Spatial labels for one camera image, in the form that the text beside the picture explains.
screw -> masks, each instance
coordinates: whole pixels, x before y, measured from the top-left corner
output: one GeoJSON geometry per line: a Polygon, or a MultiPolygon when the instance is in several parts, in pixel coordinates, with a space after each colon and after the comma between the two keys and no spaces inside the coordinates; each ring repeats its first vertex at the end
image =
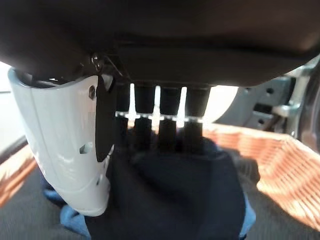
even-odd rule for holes
{"type": "Polygon", "coordinates": [[[96,88],[95,86],[91,86],[89,88],[89,98],[93,100],[95,96],[96,96],[96,88]]]}

gray panel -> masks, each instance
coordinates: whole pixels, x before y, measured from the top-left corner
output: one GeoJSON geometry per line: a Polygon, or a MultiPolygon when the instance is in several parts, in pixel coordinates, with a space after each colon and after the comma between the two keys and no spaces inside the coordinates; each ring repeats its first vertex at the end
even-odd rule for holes
{"type": "Polygon", "coordinates": [[[255,87],[240,87],[231,106],[216,123],[264,129],[274,116],[254,111],[255,105],[273,107],[286,104],[290,98],[292,81],[291,77],[281,76],[255,87]]]}

white plastic casing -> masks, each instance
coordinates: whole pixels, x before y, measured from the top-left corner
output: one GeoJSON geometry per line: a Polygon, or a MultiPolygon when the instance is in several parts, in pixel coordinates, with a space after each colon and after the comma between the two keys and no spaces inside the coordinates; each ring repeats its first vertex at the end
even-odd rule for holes
{"type": "Polygon", "coordinates": [[[101,215],[109,198],[110,156],[103,162],[96,158],[97,99],[89,97],[89,89],[97,89],[98,77],[35,88],[23,84],[14,69],[8,75],[26,138],[45,179],[79,213],[101,215]]]}

hole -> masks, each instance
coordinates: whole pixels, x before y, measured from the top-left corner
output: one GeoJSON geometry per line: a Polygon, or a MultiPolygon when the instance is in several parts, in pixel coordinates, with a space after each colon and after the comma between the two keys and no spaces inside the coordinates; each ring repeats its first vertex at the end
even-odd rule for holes
{"type": "Polygon", "coordinates": [[[100,176],[99,176],[99,178],[98,178],[98,180],[96,181],[96,186],[98,186],[99,185],[99,183],[102,181],[102,178],[103,178],[103,175],[102,174],[100,174],[100,176]]]}
{"type": "Polygon", "coordinates": [[[262,119],[259,119],[259,120],[258,120],[258,123],[261,124],[261,125],[263,125],[263,124],[265,124],[265,121],[262,120],[262,119]]]}
{"type": "Polygon", "coordinates": [[[93,144],[92,142],[87,142],[85,145],[79,148],[80,154],[90,153],[92,150],[93,144]]]}
{"type": "Polygon", "coordinates": [[[95,96],[96,96],[96,88],[95,88],[95,86],[92,85],[89,88],[89,98],[93,100],[95,98],[95,96]]]}
{"type": "Polygon", "coordinates": [[[264,114],[272,114],[272,106],[257,103],[256,105],[254,105],[253,111],[264,114]]]}
{"type": "Polygon", "coordinates": [[[270,94],[270,95],[271,95],[271,94],[273,94],[274,92],[275,92],[275,91],[274,91],[273,88],[267,88],[267,89],[266,89],[266,93],[267,93],[267,94],[270,94]]]}

woven basket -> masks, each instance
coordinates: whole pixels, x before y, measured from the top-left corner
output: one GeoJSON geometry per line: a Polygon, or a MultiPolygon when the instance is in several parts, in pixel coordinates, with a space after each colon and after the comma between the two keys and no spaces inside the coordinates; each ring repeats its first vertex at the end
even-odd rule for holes
{"type": "Polygon", "coordinates": [[[257,188],[320,231],[320,155],[287,134],[212,124],[203,135],[258,164],[257,188]]]}

